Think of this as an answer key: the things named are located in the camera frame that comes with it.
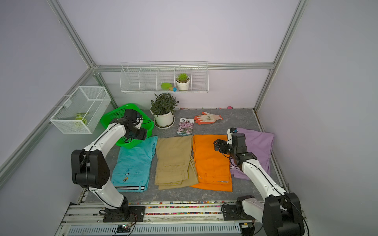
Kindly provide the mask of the green plastic basket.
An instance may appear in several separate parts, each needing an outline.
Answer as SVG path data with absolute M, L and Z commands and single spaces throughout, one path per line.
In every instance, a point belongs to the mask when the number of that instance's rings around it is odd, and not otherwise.
M 135 110 L 142 116 L 143 121 L 141 124 L 141 128 L 146 129 L 147 138 L 151 137 L 153 128 L 155 125 L 153 124 L 151 119 L 137 105 L 133 103 L 125 104 L 103 115 L 102 118 L 100 119 L 100 123 L 102 124 L 104 128 L 107 128 L 112 120 L 122 118 L 125 114 L 125 110 Z M 137 139 L 127 140 L 125 137 L 122 137 L 121 139 L 117 141 L 116 145 L 119 147 L 125 147 L 125 148 L 130 149 L 141 142 L 142 140 L 137 140 Z

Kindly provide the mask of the orange pants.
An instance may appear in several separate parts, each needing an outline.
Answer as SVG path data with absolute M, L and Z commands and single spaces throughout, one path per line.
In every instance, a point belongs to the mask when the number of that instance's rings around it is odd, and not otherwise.
M 195 135 L 193 142 L 198 184 L 193 188 L 232 192 L 229 159 L 214 150 L 214 141 L 226 140 L 226 135 Z

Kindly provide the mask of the teal pants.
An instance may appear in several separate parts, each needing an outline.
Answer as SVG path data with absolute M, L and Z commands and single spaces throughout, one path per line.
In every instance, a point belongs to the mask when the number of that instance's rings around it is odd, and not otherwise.
M 133 148 L 122 147 L 111 182 L 119 192 L 141 193 L 148 189 L 158 137 L 152 136 Z

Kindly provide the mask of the khaki pants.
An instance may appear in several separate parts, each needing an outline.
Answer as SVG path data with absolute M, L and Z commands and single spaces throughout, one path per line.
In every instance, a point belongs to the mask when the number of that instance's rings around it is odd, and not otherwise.
M 192 150 L 193 136 L 158 139 L 155 185 L 159 190 L 199 184 Z

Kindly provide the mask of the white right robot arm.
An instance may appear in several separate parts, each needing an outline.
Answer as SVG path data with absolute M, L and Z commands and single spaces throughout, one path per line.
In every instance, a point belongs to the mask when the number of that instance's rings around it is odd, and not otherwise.
M 286 192 L 262 168 L 258 158 L 248 151 L 245 134 L 232 128 L 227 140 L 214 141 L 214 150 L 227 155 L 255 185 L 264 201 L 253 196 L 240 197 L 240 216 L 249 216 L 262 224 L 268 236 L 303 236 L 309 234 L 298 196 Z

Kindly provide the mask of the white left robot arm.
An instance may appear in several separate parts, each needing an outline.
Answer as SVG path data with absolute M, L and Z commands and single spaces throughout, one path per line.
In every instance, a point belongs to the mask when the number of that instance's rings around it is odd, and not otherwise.
M 117 191 L 110 180 L 110 169 L 105 158 L 122 137 L 145 140 L 147 130 L 141 127 L 141 122 L 139 112 L 127 109 L 123 117 L 113 119 L 92 143 L 71 154 L 73 183 L 95 194 L 104 203 L 106 216 L 130 215 L 127 198 Z

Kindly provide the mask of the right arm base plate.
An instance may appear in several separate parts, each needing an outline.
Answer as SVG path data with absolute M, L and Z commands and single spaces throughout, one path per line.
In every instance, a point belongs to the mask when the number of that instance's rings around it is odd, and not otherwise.
M 254 220 L 252 216 L 243 213 L 237 205 L 224 203 L 222 204 L 220 210 L 224 221 Z

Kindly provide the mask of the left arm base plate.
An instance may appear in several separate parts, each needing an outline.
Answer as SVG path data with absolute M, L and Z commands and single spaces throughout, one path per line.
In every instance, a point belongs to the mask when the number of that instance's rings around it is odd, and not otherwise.
M 145 206 L 128 206 L 127 208 L 108 209 L 105 208 L 103 215 L 104 223 L 119 222 L 142 222 L 145 215 Z

